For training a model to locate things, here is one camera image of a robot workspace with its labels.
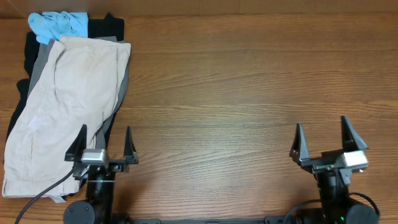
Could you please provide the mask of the beige khaki shorts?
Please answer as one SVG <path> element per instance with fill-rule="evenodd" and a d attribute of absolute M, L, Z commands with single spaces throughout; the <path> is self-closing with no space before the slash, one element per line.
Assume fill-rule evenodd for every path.
<path fill-rule="evenodd" d="M 47 195 L 75 180 L 65 153 L 84 124 L 87 146 L 95 147 L 96 132 L 116 106 L 130 54 L 127 42 L 63 36 L 53 44 L 6 141 L 3 196 Z"/>

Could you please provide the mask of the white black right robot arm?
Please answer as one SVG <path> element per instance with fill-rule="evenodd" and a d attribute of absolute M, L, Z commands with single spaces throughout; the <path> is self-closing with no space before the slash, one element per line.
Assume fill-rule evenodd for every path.
<path fill-rule="evenodd" d="M 368 145 L 346 115 L 341 117 L 342 148 L 310 158 L 303 126 L 297 123 L 289 156 L 301 169 L 313 174 L 319 199 L 292 207 L 283 223 L 378 223 L 380 210 L 365 194 L 350 192 L 351 177 L 368 168 Z"/>

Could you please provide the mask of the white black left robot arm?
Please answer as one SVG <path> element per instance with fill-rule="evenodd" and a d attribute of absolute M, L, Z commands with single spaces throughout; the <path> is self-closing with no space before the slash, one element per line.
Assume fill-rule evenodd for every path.
<path fill-rule="evenodd" d="M 73 162 L 72 176 L 86 182 L 86 199 L 70 204 L 63 215 L 64 223 L 132 223 L 126 214 L 112 212 L 116 174 L 128 172 L 139 163 L 131 128 L 127 127 L 122 159 L 110 159 L 106 149 L 86 146 L 87 127 L 84 124 L 65 153 Z"/>

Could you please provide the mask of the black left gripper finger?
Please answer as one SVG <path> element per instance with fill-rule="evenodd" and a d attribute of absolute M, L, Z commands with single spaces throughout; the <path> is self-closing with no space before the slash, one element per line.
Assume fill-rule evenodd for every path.
<path fill-rule="evenodd" d="M 72 145 L 67 149 L 65 153 L 65 161 L 68 162 L 80 162 L 83 155 L 83 151 L 86 149 L 86 137 L 87 137 L 87 127 L 84 124 L 78 136 L 72 142 Z"/>
<path fill-rule="evenodd" d="M 127 164 L 138 164 L 139 157 L 137 155 L 136 148 L 132 141 L 132 134 L 130 126 L 127 127 L 125 144 L 124 144 L 124 158 Z"/>

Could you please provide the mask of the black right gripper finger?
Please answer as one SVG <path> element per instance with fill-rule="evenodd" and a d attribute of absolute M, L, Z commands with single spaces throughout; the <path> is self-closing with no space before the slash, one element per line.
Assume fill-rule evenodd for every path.
<path fill-rule="evenodd" d="M 357 133 L 347 115 L 341 116 L 341 140 L 345 152 L 367 151 L 368 145 Z"/>
<path fill-rule="evenodd" d="M 307 140 L 304 134 L 302 123 L 297 123 L 295 137 L 290 149 L 289 156 L 299 166 L 307 166 L 310 160 Z"/>

